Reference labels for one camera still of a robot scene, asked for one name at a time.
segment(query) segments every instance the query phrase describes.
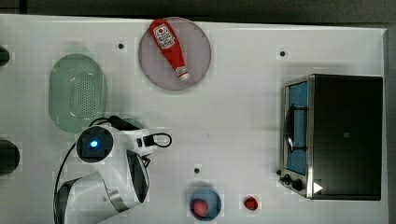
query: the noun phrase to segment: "green plate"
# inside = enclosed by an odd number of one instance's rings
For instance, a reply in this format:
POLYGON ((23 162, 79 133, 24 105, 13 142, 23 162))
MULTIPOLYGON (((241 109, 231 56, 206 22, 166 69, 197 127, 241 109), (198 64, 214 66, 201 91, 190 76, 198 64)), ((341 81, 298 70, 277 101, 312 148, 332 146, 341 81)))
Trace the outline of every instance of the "green plate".
POLYGON ((106 110, 106 77, 100 66, 83 54, 59 60, 49 77, 49 115, 62 130, 81 133, 106 110))

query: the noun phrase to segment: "table surface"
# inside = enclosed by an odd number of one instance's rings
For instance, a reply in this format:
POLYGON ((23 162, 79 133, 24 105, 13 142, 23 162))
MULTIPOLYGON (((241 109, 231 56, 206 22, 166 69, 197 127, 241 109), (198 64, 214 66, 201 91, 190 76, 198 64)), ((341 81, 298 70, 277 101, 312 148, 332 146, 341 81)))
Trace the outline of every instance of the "table surface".
MULTIPOLYGON (((49 77, 74 46, 85 46, 102 66, 108 114, 142 120, 174 139, 150 156, 147 201, 104 223, 197 222, 187 200, 204 183, 223 200, 217 223, 388 223, 385 144, 379 202, 308 201, 276 176, 282 84, 313 73, 383 76, 385 30, 196 23, 212 47, 207 75, 188 90, 166 91, 138 63, 150 21, 0 16, 0 45, 12 57, 0 67, 0 137, 21 151, 17 171, 0 179, 2 223, 52 223, 54 179, 76 137, 50 119, 49 77), (241 206, 247 194, 260 199, 258 211, 241 206)), ((77 166, 74 154, 62 181, 81 175, 77 166)))

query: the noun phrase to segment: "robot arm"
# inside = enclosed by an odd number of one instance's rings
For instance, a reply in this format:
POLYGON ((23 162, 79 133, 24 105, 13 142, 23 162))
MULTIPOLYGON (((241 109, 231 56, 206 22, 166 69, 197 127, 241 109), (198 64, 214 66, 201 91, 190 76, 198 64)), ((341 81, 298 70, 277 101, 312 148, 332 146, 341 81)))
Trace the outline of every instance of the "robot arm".
POLYGON ((76 142, 78 156, 95 173, 67 181, 57 191, 54 212, 58 223, 97 223, 146 199, 149 163, 145 158, 158 145, 149 130, 127 127, 120 131, 114 126, 121 129, 122 120, 110 118, 113 127, 92 126, 76 142))

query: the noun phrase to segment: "oven handle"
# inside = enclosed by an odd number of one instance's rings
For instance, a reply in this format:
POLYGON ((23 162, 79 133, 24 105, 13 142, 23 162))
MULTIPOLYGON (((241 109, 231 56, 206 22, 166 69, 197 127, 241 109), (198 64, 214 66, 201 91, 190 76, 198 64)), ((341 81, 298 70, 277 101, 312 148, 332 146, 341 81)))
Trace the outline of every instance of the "oven handle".
POLYGON ((299 107, 295 105, 291 105, 288 114, 286 115, 285 119, 285 126, 284 126, 284 134, 285 134, 285 141, 286 145, 288 146, 288 150, 290 153, 293 152, 294 149, 306 149, 306 147, 294 147, 294 111, 295 110, 308 110, 307 106, 299 107))

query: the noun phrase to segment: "red ketchup bottle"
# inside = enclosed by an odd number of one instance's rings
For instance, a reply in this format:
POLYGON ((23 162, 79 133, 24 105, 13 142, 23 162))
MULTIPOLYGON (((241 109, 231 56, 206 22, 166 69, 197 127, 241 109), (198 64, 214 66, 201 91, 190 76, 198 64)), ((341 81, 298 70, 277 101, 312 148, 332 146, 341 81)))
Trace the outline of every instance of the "red ketchup bottle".
POLYGON ((171 25, 163 19, 157 19, 149 26, 152 38, 157 44, 163 56, 175 69, 178 78, 182 81, 189 79, 180 44, 171 25))

